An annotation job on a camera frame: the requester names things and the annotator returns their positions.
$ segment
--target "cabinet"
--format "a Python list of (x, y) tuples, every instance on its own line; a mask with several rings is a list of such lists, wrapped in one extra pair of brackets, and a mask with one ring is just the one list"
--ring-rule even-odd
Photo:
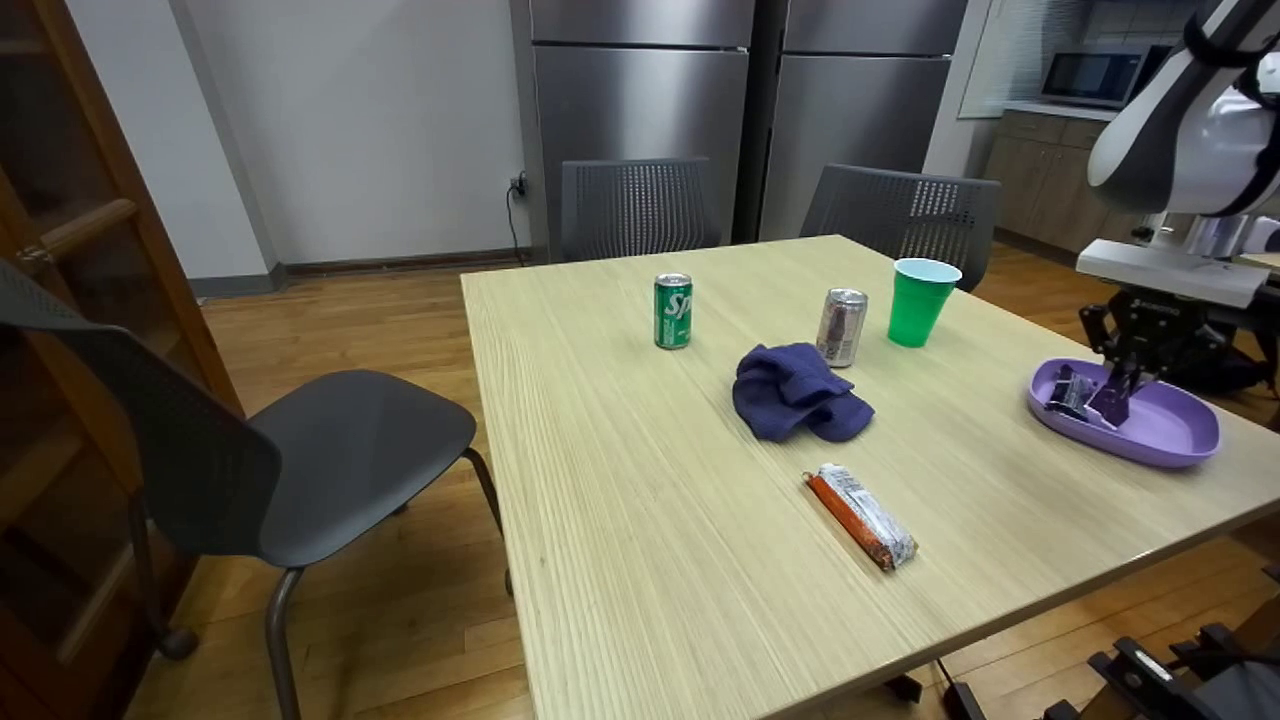
[(1109, 209), (1090, 187), (1090, 152), (1103, 120), (1003, 112), (985, 162), (1002, 181), (1002, 227), (1082, 252), (1095, 235), (1131, 235), (1135, 217)]
[[(0, 254), (235, 409), (60, 0), (0, 0)], [(0, 715), (112, 715), (147, 658), (126, 416), (73, 354), (17, 332), (0, 332), (0, 387)], [(171, 602), (194, 558), (157, 542)]]

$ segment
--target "refrigerator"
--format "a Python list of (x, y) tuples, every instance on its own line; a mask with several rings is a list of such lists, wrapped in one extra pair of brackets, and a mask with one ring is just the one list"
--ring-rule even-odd
[(703, 161), (737, 220), (755, 0), (514, 0), (523, 209), (560, 254), (566, 161)]
[(760, 0), (742, 235), (798, 235), (825, 162), (920, 170), (967, 0)]

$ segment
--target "wooden table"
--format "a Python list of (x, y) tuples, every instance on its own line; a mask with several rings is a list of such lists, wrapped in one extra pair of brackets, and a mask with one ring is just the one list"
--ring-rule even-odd
[[(692, 347), (651, 347), (651, 276), (692, 272)], [(752, 345), (811, 338), (825, 292), (874, 296), (875, 403), (853, 443), (760, 443), (733, 412)], [(1280, 439), (1170, 475), (1026, 409), (1090, 347), (955, 292), (927, 347), (885, 338), (892, 269), (853, 240), (777, 240), (466, 276), (522, 637), (539, 715), (760, 715), (874, 686), (1280, 498)], [(915, 531), (895, 577), (803, 490), (849, 463)]]

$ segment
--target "navy towel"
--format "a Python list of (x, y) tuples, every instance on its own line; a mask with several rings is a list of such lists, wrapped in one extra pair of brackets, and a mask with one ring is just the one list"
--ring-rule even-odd
[(853, 439), (874, 423), (874, 403), (832, 374), (811, 345), (755, 345), (733, 378), (733, 409), (760, 439), (789, 439), (811, 427), (825, 439)]

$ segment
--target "purple plate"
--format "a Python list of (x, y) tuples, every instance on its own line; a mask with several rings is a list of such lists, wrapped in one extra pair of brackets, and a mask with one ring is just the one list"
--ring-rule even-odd
[(1040, 416), (1040, 423), (1147, 467), (1197, 467), (1218, 453), (1219, 427), (1212, 409), (1200, 396), (1161, 378), (1131, 393), (1130, 419), (1119, 427), (1103, 419), (1075, 419), (1069, 412), (1050, 412), (1045, 399), (1065, 364), (1072, 364), (1072, 373), (1085, 374), (1091, 387), (1103, 378), (1103, 364), (1085, 364), (1085, 358), (1040, 364), (1027, 383), (1027, 409), (1034, 416)]

